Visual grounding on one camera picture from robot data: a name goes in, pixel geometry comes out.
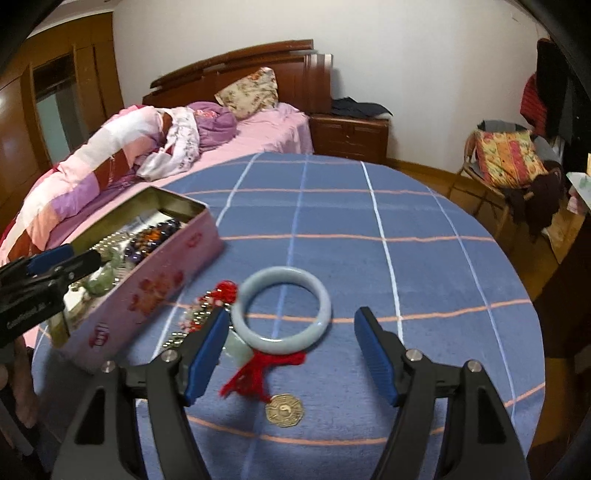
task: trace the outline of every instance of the pink tin box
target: pink tin box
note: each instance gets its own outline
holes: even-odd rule
[[[80,234],[76,253],[96,245],[143,212],[157,209],[185,226],[135,267],[107,295],[95,300],[78,327],[50,325],[54,344],[79,367],[93,372],[115,356],[150,321],[150,314],[222,251],[215,220],[207,207],[188,197],[148,187]]]

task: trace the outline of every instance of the nightstand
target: nightstand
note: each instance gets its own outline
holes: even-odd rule
[[[310,115],[314,153],[387,165],[389,119]]]

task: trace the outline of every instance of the red tassel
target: red tassel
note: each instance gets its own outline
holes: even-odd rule
[[[274,365],[301,365],[306,360],[306,352],[290,355],[269,355],[253,350],[254,356],[220,390],[221,397],[237,392],[245,397],[255,397],[269,403],[271,396],[265,392],[263,371]]]

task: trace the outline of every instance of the pale blue bangle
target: pale blue bangle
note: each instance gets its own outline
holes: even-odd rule
[[[247,327],[245,309],[262,290],[282,283],[299,285],[316,295],[320,303],[318,315],[312,325],[300,333],[279,339],[263,337]],[[238,287],[238,298],[232,305],[232,324],[240,338],[252,348],[273,355],[300,352],[316,343],[328,328],[331,316],[330,296],[322,282],[311,273],[294,267],[270,267],[251,275]]]

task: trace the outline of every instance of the bagua coin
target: bagua coin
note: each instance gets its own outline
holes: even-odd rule
[[[294,427],[304,416],[304,406],[299,398],[289,393],[271,397],[271,403],[265,405],[267,420],[278,427]]]

